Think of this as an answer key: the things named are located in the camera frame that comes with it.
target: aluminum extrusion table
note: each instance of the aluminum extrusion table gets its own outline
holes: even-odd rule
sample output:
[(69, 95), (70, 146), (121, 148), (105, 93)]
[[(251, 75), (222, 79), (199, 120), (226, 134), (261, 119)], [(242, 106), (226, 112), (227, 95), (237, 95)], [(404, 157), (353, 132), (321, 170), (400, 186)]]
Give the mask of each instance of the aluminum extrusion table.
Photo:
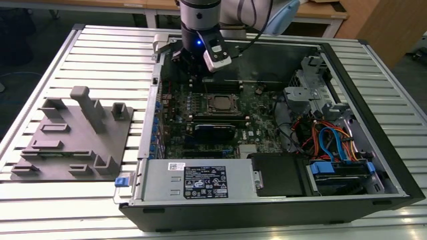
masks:
[[(123, 216), (118, 204), (130, 188), (113, 182), (10, 183), (11, 169), (45, 114), (45, 98), (70, 99), (75, 85), (91, 88), (90, 97), (103, 106), (126, 102), (134, 107), (122, 172), (138, 164), (138, 147), (153, 69), (153, 41), (167, 29), (83, 26), (71, 31), (29, 102), (0, 144), (0, 239), (414, 239), (427, 236), (427, 200), (400, 210), (377, 212), (352, 223), (261, 227), (173, 233), (142, 232)], [(275, 40), (328, 42), (389, 135), (392, 143), (427, 194), (427, 116), (369, 45), (357, 40), (267, 37)], [(338, 95), (344, 98), (336, 83)]]

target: wooden table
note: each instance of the wooden table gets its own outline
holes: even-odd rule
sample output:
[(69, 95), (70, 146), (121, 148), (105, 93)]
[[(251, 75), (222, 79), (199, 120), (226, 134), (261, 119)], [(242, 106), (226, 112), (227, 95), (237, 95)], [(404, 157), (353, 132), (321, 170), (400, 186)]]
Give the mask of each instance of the wooden table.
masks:
[[(0, 0), (0, 7), (146, 14), (149, 28), (158, 28), (158, 15), (181, 15), (175, 0)], [(334, 38), (346, 12), (337, 12), (329, 3), (301, 5), (294, 22), (328, 25), (325, 38)]]
[[(147, 0), (146, 2), (147, 24), (150, 28), (158, 28), (158, 15), (181, 15), (175, 0)], [(334, 38), (349, 18), (348, 12), (336, 11), (329, 3), (308, 2), (301, 5), (293, 22), (328, 25), (324, 38)]]

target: table leg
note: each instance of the table leg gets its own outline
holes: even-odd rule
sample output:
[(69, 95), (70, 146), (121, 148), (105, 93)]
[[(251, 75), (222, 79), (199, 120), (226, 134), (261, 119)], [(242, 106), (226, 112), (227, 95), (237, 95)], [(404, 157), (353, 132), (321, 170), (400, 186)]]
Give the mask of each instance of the table leg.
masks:
[(330, 25), (328, 26), (322, 37), (333, 39), (336, 37), (337, 32), (341, 29), (342, 24), (344, 24), (342, 19), (334, 19)]
[(51, 13), (53, 19), (61, 19), (61, 10), (50, 9), (49, 12)]
[(146, 9), (147, 26), (150, 29), (158, 28), (158, 12), (155, 9)]

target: motherboard chip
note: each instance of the motherboard chip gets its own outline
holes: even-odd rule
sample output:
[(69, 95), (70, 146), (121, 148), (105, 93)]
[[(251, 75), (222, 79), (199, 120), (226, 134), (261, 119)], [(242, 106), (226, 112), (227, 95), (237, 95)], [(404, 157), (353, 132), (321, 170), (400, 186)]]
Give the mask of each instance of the motherboard chip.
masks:
[(229, 96), (217, 96), (214, 106), (218, 110), (230, 110), (233, 102)]
[(215, 115), (239, 115), (238, 96), (235, 94), (210, 94), (207, 99), (207, 114)]

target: metal bracket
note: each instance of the metal bracket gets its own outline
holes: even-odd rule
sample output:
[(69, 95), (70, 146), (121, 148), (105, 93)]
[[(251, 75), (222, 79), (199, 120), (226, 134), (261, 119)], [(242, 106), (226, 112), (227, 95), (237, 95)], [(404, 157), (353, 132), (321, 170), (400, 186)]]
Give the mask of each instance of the metal bracket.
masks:
[(155, 54), (159, 54), (165, 50), (170, 49), (170, 34), (158, 33), (154, 35), (153, 49)]

